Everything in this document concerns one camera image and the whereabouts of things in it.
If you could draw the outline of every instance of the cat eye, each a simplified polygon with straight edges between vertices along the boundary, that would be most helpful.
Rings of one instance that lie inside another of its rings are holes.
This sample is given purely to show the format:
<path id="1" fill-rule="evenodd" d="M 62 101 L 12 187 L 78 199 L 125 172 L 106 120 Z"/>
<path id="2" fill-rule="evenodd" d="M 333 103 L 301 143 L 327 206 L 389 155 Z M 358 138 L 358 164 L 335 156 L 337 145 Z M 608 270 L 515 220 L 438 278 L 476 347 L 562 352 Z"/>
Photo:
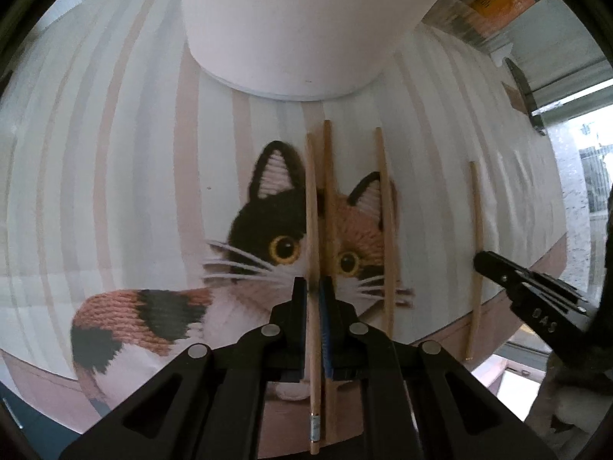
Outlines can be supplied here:
<path id="1" fill-rule="evenodd" d="M 338 273 L 342 276 L 354 276 L 360 269 L 360 257 L 351 251 L 338 255 Z"/>
<path id="2" fill-rule="evenodd" d="M 292 264 L 300 255 L 300 244 L 288 235 L 279 235 L 270 243 L 269 253 L 280 264 Z"/>

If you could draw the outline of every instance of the white cylinder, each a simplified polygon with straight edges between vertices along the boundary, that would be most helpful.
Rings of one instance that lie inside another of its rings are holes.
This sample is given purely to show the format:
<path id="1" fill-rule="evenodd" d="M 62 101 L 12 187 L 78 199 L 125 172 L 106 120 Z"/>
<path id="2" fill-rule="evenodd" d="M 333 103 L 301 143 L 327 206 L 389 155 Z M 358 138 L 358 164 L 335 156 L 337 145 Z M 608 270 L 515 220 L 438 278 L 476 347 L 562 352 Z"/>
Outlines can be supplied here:
<path id="1" fill-rule="evenodd" d="M 321 100 L 381 71 L 436 0 L 182 0 L 192 55 L 265 97 Z"/>

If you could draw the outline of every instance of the wooden stick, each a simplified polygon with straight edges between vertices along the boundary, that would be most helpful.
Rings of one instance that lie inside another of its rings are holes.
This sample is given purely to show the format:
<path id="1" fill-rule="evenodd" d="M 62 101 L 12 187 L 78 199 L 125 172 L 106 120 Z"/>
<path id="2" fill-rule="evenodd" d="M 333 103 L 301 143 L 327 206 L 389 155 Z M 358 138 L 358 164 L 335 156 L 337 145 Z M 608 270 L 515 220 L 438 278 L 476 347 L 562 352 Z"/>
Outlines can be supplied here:
<path id="1" fill-rule="evenodd" d="M 336 178 L 334 173 L 334 152 L 332 147 L 332 123 L 324 121 L 324 217 L 326 232 L 324 274 L 332 277 L 336 287 Z M 336 384 L 330 379 L 324 380 L 324 439 L 327 445 L 338 441 L 336 434 Z"/>
<path id="2" fill-rule="evenodd" d="M 308 297 L 306 298 L 306 326 L 309 342 L 309 370 L 311 384 L 311 454 L 320 452 L 321 438 L 321 325 L 320 325 L 320 235 L 315 182 L 315 151 L 311 133 L 306 135 L 306 250 L 308 254 Z"/>
<path id="3" fill-rule="evenodd" d="M 336 286 L 336 178 L 334 177 L 334 153 L 332 151 L 332 123 L 324 121 L 324 203 L 326 217 L 326 261 L 324 271 Z"/>
<path id="4" fill-rule="evenodd" d="M 393 311 L 396 296 L 396 237 L 395 226 L 393 223 L 393 201 L 392 186 L 387 171 L 387 160 L 385 158 L 385 143 L 383 140 L 383 130 L 378 127 L 375 130 L 375 144 L 377 151 L 377 162 L 379 175 L 381 178 L 381 212 L 383 221 L 383 267 L 385 278 L 383 281 L 384 291 L 384 318 L 383 330 L 389 338 L 393 336 Z"/>
<path id="5" fill-rule="evenodd" d="M 468 163 L 470 167 L 470 181 L 473 187 L 473 222 L 474 222 L 474 250 L 475 253 L 483 250 L 483 216 L 481 209 L 481 187 L 479 184 L 479 167 L 474 161 Z M 473 291 L 473 316 L 468 332 L 465 359 L 471 360 L 474 356 L 474 343 L 479 332 L 481 321 L 481 292 L 483 290 L 483 276 L 473 270 L 471 278 Z"/>

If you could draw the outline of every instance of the cat ear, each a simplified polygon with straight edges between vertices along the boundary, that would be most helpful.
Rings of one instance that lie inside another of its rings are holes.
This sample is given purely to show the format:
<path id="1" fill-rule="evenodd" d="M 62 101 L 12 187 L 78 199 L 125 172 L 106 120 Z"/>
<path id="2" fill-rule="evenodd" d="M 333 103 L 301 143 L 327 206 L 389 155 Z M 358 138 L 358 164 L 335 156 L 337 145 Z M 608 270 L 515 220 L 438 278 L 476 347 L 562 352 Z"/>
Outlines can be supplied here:
<path id="1" fill-rule="evenodd" d="M 381 178 L 378 171 L 365 176 L 347 197 L 350 206 L 357 207 L 364 214 L 381 224 Z"/>
<path id="2" fill-rule="evenodd" d="M 287 190 L 304 188 L 304 168 L 296 150 L 271 141 L 257 160 L 249 184 L 249 200 L 265 199 Z"/>

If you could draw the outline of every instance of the calico cat illustration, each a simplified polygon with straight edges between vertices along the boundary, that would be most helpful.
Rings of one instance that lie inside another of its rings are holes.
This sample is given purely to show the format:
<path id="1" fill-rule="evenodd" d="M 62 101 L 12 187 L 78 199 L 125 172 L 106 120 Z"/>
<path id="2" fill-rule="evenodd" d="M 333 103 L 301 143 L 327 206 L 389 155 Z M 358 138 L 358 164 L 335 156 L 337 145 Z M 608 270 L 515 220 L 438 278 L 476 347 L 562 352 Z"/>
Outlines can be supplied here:
<path id="1" fill-rule="evenodd" d="M 379 174 L 348 197 L 338 196 L 337 296 L 359 315 L 382 299 L 383 236 Z M 219 254 L 203 262 L 204 287 L 187 291 L 123 290 L 90 297 L 70 332 L 75 373 L 104 415 L 189 345 L 235 343 L 266 324 L 276 304 L 291 298 L 293 279 L 307 274 L 304 169 L 281 141 L 260 154 L 249 200 L 232 222 Z M 408 304 L 402 292 L 398 304 Z M 276 384 L 281 399 L 308 397 L 306 384 Z"/>

